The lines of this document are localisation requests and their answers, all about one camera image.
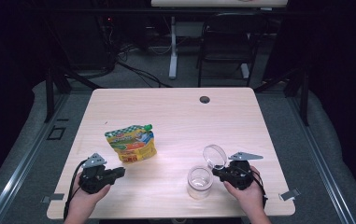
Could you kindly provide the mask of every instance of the open lid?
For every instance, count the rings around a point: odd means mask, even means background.
[[[224,150],[216,145],[209,145],[204,148],[204,159],[211,169],[221,170],[227,163],[227,156]]]

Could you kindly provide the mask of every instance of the hand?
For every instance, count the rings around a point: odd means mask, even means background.
[[[79,188],[78,182],[80,176],[81,173],[76,175],[72,193],[76,192]],[[64,223],[85,223],[93,212],[96,204],[107,195],[110,187],[110,185],[106,185],[99,190],[99,192],[94,194],[89,194],[83,189],[78,189],[76,194],[74,194],[72,201],[70,201],[69,213]]]
[[[250,169],[260,175],[259,171],[250,166]],[[263,209],[263,193],[260,186],[253,181],[249,187],[244,190],[234,188],[229,182],[224,181],[224,186],[238,201],[242,210],[250,219],[252,224],[271,223]]]

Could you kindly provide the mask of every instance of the white desk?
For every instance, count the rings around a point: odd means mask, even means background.
[[[288,0],[151,0],[153,7],[285,7]],[[171,20],[171,63],[169,67],[169,78],[177,77],[178,54],[176,46],[176,22]],[[241,66],[243,76],[247,76],[248,67]]]
[[[210,102],[202,104],[201,96],[208,96]],[[133,124],[152,124],[157,154],[123,164],[104,134]],[[93,218],[244,216],[216,176],[204,200],[187,193],[187,173],[194,165],[206,165],[202,151],[210,144],[219,145],[228,156],[237,151],[263,156],[250,163],[262,173],[269,198],[266,214],[294,213],[293,202],[278,197],[288,187],[253,90],[183,88],[94,91],[55,190],[64,199],[52,201],[47,215],[63,218],[75,168],[97,152],[107,160],[107,169],[123,166],[126,172],[96,205]]]

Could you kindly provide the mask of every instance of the white table leg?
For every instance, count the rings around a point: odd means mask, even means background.
[[[178,54],[177,54],[177,34],[175,17],[171,18],[171,63],[169,65],[169,78],[177,78]]]

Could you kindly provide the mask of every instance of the black cable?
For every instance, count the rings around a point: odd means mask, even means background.
[[[125,64],[125,63],[116,62],[116,64],[119,64],[119,65],[121,65],[122,67],[124,67],[124,68],[126,68],[126,69],[128,69],[128,70],[131,70],[131,71],[137,73],[137,74],[142,78],[142,80],[143,80],[144,82],[146,82],[146,84],[148,84],[150,87],[151,87],[151,85],[150,85],[143,77],[145,77],[145,78],[147,78],[147,79],[150,79],[151,81],[154,81],[154,82],[158,83],[158,88],[161,88],[162,86],[165,86],[165,87],[167,87],[167,88],[172,88],[172,86],[169,86],[169,85],[167,85],[167,84],[164,84],[163,82],[160,81],[160,79],[158,79],[156,76],[154,76],[154,75],[152,75],[152,74],[150,74],[150,73],[148,73],[148,72],[145,72],[145,71],[140,70],[140,69],[137,69],[137,68],[133,68],[133,67],[131,67],[131,66]]]
[[[72,198],[73,196],[76,194],[76,192],[80,189],[80,187],[78,187],[78,189],[76,189],[76,191],[72,194],[72,191],[73,191],[73,186],[75,184],[75,180],[76,180],[76,175],[78,174],[78,169],[79,167],[84,164],[85,161],[82,161],[78,167],[76,168],[75,170],[75,173],[73,173],[73,177],[72,177],[72,182],[70,183],[70,189],[69,189],[69,194],[67,196],[67,200],[66,200],[66,203],[64,204],[64,220],[66,220],[67,218],[67,214],[69,213],[69,204],[70,204],[70,201],[72,201]]]

